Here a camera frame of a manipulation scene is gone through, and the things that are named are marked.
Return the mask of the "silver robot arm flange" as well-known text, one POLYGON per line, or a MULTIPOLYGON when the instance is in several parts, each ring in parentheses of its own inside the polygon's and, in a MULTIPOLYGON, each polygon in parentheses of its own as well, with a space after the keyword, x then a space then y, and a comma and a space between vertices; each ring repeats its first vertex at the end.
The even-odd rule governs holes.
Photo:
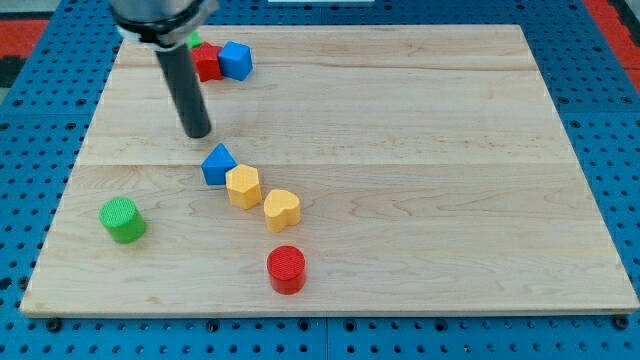
POLYGON ((189 36, 219 8, 218 0, 109 0, 124 39, 168 51, 189 36))

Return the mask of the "green block behind arm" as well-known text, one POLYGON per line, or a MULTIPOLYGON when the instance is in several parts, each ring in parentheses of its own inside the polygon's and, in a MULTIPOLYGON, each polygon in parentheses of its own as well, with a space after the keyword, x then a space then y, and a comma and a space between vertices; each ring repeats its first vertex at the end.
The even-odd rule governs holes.
POLYGON ((197 31, 192 32, 187 39, 187 47, 189 49, 195 49, 200 47, 204 43, 197 31))

